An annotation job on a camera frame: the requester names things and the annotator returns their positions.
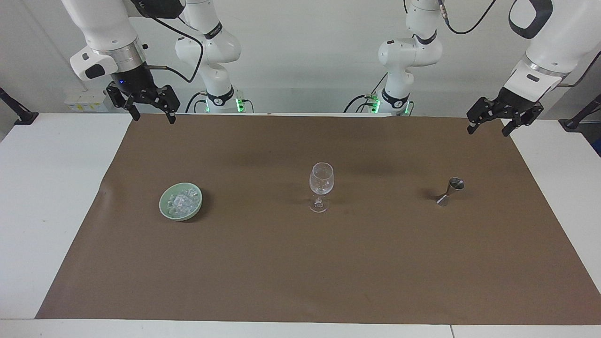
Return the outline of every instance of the bowl of ice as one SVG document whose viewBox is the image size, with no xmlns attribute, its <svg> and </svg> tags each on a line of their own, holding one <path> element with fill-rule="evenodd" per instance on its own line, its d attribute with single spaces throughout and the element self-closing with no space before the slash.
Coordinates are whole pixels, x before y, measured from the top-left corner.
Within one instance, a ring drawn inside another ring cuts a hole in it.
<svg viewBox="0 0 601 338">
<path fill-rule="evenodd" d="M 159 210 L 173 221 L 186 221 L 194 217 L 203 204 L 203 193 L 192 183 L 178 183 L 163 192 Z"/>
</svg>

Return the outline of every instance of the table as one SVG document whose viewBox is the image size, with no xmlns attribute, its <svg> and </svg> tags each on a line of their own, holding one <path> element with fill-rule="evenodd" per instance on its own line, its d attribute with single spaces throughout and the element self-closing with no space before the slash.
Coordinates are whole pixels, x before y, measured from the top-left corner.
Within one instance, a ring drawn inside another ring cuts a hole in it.
<svg viewBox="0 0 601 338">
<path fill-rule="evenodd" d="M 330 114 L 373 116 L 371 114 Z M 51 320 L 33 318 L 125 134 L 126 114 L 42 114 L 0 143 L 0 333 L 89 335 L 599 337 L 596 327 L 457 327 L 241 322 Z M 549 205 L 601 290 L 601 159 L 580 134 L 537 121 L 512 136 Z"/>
</svg>

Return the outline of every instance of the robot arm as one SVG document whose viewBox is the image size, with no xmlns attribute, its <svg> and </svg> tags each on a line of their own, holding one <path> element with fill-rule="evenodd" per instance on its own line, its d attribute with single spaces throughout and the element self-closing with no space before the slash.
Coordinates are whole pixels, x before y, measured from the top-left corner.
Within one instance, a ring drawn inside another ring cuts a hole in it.
<svg viewBox="0 0 601 338">
<path fill-rule="evenodd" d="M 140 114 L 134 103 L 161 109 L 175 122 L 180 102 L 170 85 L 157 87 L 147 68 L 138 34 L 127 16 L 123 0 L 62 0 L 73 22 L 84 34 L 87 46 L 71 57 L 71 66 L 84 81 L 110 75 L 106 91 L 117 108 L 129 111 L 134 120 Z M 135 1 L 143 15 L 177 17 L 180 0 Z"/>
<path fill-rule="evenodd" d="M 207 93 L 207 109 L 210 112 L 243 111 L 239 93 L 231 84 L 230 76 L 221 63 L 230 63 L 240 58 L 240 42 L 225 30 L 215 11 L 213 0 L 186 0 L 184 15 L 189 25 L 204 39 L 204 56 L 200 65 Z M 175 44 L 177 56 L 192 67 L 196 66 L 200 47 L 188 38 Z"/>
<path fill-rule="evenodd" d="M 413 37 L 384 42 L 379 50 L 380 63 L 388 70 L 385 88 L 378 93 L 381 112 L 404 110 L 413 84 L 407 68 L 435 64 L 442 56 L 442 44 L 436 39 L 438 0 L 412 0 L 407 12 L 406 26 Z"/>
<path fill-rule="evenodd" d="M 473 134 L 480 124 L 510 118 L 508 136 L 530 125 L 543 111 L 539 100 L 553 90 L 601 41 L 600 0 L 515 0 L 512 30 L 530 39 L 526 54 L 494 100 L 481 97 L 468 112 Z"/>
</svg>

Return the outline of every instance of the white wall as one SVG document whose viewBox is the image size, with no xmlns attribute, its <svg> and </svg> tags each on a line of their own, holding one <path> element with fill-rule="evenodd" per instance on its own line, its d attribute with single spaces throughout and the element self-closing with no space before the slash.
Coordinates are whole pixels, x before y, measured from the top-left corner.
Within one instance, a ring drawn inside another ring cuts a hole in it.
<svg viewBox="0 0 601 338">
<path fill-rule="evenodd" d="M 410 36 L 401 0 L 215 2 L 224 26 L 242 42 L 241 59 L 226 67 L 257 111 L 341 111 L 352 97 L 369 92 L 385 72 L 377 61 L 381 42 Z M 480 96 L 496 96 L 528 46 L 508 26 L 512 2 L 499 1 L 468 35 L 450 33 L 441 20 L 441 62 L 413 71 L 415 115 L 465 116 Z M 469 28 L 487 5 L 488 1 L 448 1 L 451 23 L 455 29 Z M 131 20 L 141 41 L 150 45 L 149 63 L 191 73 L 175 56 L 177 34 L 152 20 Z M 176 20 L 170 22 L 185 29 Z M 60 0 L 3 0 L 0 29 L 0 85 L 30 109 L 64 111 L 64 92 L 82 88 L 66 60 L 84 40 Z M 175 88 L 180 110 L 203 88 L 200 78 L 188 85 L 168 72 L 154 75 L 157 85 Z M 86 86 L 104 88 L 109 81 L 103 77 Z M 563 93 L 552 93 L 545 105 L 550 107 Z"/>
</svg>

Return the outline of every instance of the glass base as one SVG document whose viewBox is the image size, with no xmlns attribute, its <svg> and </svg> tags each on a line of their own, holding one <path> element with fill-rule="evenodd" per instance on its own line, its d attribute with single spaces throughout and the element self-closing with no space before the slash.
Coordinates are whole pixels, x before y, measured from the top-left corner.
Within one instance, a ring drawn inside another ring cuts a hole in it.
<svg viewBox="0 0 601 338">
<path fill-rule="evenodd" d="M 313 212 L 322 213 L 328 209 L 330 205 L 327 198 L 322 195 L 313 195 L 311 198 L 311 203 L 309 204 L 309 208 Z"/>
</svg>

